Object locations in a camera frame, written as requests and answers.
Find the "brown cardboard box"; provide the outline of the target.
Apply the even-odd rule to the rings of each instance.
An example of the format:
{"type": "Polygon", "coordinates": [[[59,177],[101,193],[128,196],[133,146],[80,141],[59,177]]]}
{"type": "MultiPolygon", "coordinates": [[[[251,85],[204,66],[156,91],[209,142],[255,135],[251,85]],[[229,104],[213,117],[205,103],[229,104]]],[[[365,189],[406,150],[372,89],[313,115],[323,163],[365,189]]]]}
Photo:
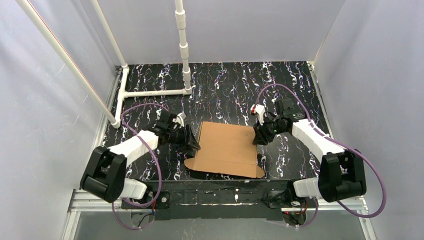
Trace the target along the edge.
{"type": "Polygon", "coordinates": [[[260,179],[265,171],[258,165],[254,136],[251,126],[204,121],[199,131],[200,149],[184,165],[198,172],[260,179]]]}

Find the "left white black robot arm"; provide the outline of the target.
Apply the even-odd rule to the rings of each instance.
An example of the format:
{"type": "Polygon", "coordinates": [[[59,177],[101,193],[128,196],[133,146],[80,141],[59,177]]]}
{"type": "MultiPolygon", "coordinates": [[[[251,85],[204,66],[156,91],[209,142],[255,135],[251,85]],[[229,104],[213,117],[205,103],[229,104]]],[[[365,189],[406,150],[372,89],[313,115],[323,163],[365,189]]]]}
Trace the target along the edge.
{"type": "Polygon", "coordinates": [[[201,149],[191,126],[184,120],[183,112],[164,110],[158,120],[130,139],[110,147],[96,147],[82,174],[80,188],[108,203],[117,199],[141,200],[148,187],[126,177],[130,164],[165,144],[175,145],[178,153],[187,155],[201,149]]]}

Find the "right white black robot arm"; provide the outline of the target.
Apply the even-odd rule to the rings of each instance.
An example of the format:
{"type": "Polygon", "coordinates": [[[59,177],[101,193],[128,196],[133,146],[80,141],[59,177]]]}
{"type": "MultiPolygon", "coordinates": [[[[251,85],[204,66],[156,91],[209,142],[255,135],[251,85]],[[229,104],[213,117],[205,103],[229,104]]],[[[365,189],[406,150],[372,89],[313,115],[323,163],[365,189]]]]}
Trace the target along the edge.
{"type": "Polygon", "coordinates": [[[358,154],[330,141],[304,111],[294,108],[290,99],[278,99],[274,107],[275,113],[260,104],[250,108],[250,113],[256,117],[253,144],[266,146],[276,135],[289,133],[320,163],[317,177],[288,182],[283,192],[286,201],[316,198],[331,203],[366,193],[364,161],[358,154]]]}

